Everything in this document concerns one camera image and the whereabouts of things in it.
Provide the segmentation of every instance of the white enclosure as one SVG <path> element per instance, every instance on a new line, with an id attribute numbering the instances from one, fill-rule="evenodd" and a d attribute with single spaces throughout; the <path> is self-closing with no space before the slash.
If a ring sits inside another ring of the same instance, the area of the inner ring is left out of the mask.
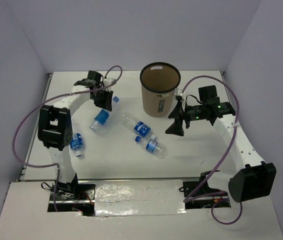
<path id="1" fill-rule="evenodd" d="M 13 133 L 42 101 L 47 73 L 140 71 L 157 61 L 225 71 L 243 129 L 276 165 L 270 196 L 283 232 L 282 0 L 0 0 L 0 214 L 22 171 Z M 17 138 L 23 158 L 36 117 Z"/>

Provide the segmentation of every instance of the blue bottle label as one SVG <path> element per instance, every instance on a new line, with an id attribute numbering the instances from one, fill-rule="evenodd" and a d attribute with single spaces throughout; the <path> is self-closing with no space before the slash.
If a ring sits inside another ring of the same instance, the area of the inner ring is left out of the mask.
<path id="1" fill-rule="evenodd" d="M 157 143 L 158 142 L 156 142 L 154 140 L 149 140 L 149 142 L 147 143 L 147 146 L 146 146 L 146 150 L 153 154 Z"/>
<path id="2" fill-rule="evenodd" d="M 77 145 L 83 145 L 82 135 L 79 133 L 74 133 L 71 138 L 70 148 L 73 148 Z"/>
<path id="3" fill-rule="evenodd" d="M 102 109 L 94 119 L 98 121 L 101 125 L 104 125 L 109 116 L 110 114 L 104 109 Z"/>
<path id="4" fill-rule="evenodd" d="M 145 137 L 149 133 L 151 128 L 147 126 L 145 123 L 143 123 L 142 121 L 140 121 L 139 123 L 137 123 L 137 125 L 135 126 L 133 130 L 136 134 L 142 137 Z"/>

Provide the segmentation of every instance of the zip tie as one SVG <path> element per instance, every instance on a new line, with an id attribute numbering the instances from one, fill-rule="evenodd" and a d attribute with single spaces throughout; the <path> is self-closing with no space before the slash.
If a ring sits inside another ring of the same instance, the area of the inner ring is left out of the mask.
<path id="1" fill-rule="evenodd" d="M 232 124 L 231 127 L 230 127 L 230 129 L 234 129 L 235 127 L 237 127 L 237 128 L 238 128 L 238 127 L 241 127 L 239 121 L 238 121 L 238 122 L 235 122 L 235 124 Z"/>

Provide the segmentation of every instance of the white bottle cap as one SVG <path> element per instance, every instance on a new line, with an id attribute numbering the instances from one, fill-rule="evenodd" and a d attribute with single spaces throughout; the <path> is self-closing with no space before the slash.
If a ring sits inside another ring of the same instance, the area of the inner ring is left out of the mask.
<path id="1" fill-rule="evenodd" d="M 82 156 L 82 152 L 81 151 L 75 151 L 75 155 L 77 158 L 80 158 Z"/>
<path id="2" fill-rule="evenodd" d="M 152 134 L 151 136 L 150 136 L 150 140 L 155 140 L 156 139 L 156 135 L 155 134 Z"/>

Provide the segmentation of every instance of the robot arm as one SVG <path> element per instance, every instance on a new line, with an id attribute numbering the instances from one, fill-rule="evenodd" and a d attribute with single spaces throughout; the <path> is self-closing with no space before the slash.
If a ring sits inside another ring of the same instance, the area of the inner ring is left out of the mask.
<path id="1" fill-rule="evenodd" d="M 57 188 L 66 193 L 75 193 L 78 179 L 73 169 L 69 143 L 72 140 L 72 115 L 88 100 L 92 99 L 97 107 L 112 111 L 113 91 L 110 87 L 95 92 L 85 92 L 110 84 L 108 78 L 102 81 L 102 75 L 89 71 L 87 78 L 77 81 L 71 93 L 54 105 L 43 105 L 39 111 L 38 138 L 47 148 L 52 163 L 58 163 L 60 174 Z"/>
<path id="2" fill-rule="evenodd" d="M 201 105 L 188 106 L 182 93 L 176 95 L 177 105 L 168 116 L 174 118 L 174 123 L 165 133 L 184 136 L 183 121 L 188 129 L 191 121 L 208 120 L 229 146 L 236 126 L 236 137 L 230 154 L 234 159 L 237 174 L 230 178 L 228 192 L 237 203 L 268 196 L 273 186 L 276 168 L 273 163 L 265 163 L 255 151 L 239 122 L 234 125 L 235 110 L 229 102 L 220 102 L 216 87 L 213 85 L 199 88 Z M 220 189 L 210 181 L 208 183 L 210 188 Z"/>

